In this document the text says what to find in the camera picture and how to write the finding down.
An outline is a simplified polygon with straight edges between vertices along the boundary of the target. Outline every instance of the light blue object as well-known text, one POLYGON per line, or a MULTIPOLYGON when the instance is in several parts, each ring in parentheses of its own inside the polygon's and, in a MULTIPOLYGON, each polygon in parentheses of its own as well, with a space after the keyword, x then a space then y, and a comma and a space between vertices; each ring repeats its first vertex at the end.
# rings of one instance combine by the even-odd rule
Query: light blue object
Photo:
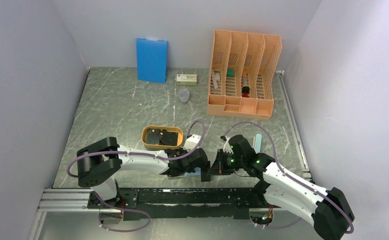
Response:
POLYGON ((165 83, 168 42, 137 38, 137 79, 165 83))
POLYGON ((253 149, 256 153, 261 152, 262 135, 257 133, 253 140, 253 149))
POLYGON ((191 176, 200 176, 201 175, 201 169, 199 167, 195 167, 194 170, 195 170, 195 172, 184 173, 184 176, 191 177, 191 176))

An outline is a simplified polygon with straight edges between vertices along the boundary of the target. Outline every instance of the orange compartment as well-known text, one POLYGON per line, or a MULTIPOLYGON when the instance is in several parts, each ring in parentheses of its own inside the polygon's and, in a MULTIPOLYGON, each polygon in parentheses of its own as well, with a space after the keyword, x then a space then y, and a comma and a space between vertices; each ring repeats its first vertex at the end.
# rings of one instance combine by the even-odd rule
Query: orange compartment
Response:
POLYGON ((207 114, 270 119, 274 98, 271 83, 282 51, 278 35, 215 30, 209 71, 207 114), (234 77, 226 77, 227 69, 234 77), (211 72, 220 73, 214 89, 211 72), (241 97, 246 72, 249 97, 241 97))
POLYGON ((143 133, 141 135, 141 141, 143 142, 144 146, 150 150, 178 149, 183 144, 183 136, 184 136, 183 130, 181 130, 181 128, 179 127, 150 125, 143 129, 143 133), (167 130, 170 133, 178 133, 177 145, 168 146, 168 145, 158 145, 158 144, 147 144, 146 135, 148 134, 148 129, 160 129, 161 131, 167 130))

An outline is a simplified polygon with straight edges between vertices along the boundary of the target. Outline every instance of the orange tray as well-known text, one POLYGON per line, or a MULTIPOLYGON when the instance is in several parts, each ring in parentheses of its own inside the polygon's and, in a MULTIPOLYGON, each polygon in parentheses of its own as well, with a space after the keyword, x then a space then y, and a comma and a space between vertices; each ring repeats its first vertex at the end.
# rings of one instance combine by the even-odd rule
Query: orange tray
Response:
POLYGON ((183 130, 181 130, 178 127, 150 125, 143 129, 143 134, 141 135, 141 141, 143 142, 144 146, 147 149, 152 149, 152 150, 178 149, 183 144, 183 136, 184 136, 183 130), (158 145, 158 144, 147 144, 146 136, 148 134, 148 129, 160 129, 161 131, 167 130, 170 133, 178 133, 177 145, 168 146, 168 145, 158 145))

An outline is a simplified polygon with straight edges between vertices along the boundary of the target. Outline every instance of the green object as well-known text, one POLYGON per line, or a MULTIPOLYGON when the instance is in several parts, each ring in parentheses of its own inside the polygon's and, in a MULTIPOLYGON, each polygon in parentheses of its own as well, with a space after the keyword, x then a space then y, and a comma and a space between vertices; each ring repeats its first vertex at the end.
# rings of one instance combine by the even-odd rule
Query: green object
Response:
POLYGON ((233 69, 227 69, 227 77, 234 78, 234 70, 233 69))

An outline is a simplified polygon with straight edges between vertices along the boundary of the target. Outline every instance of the white wall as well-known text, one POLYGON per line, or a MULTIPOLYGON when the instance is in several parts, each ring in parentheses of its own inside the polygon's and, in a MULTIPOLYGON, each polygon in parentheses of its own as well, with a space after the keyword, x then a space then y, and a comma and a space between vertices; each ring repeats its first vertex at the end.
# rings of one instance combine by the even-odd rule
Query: white wall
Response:
POLYGON ((168 66, 208 68, 214 29, 282 36, 286 66, 321 0, 53 0, 88 66, 136 67, 136 38, 168 40, 168 66))
POLYGON ((389 239, 389 0, 323 0, 285 81, 315 181, 356 216, 343 239, 389 239))
POLYGON ((86 76, 50 0, 0 0, 0 240, 27 239, 86 76))

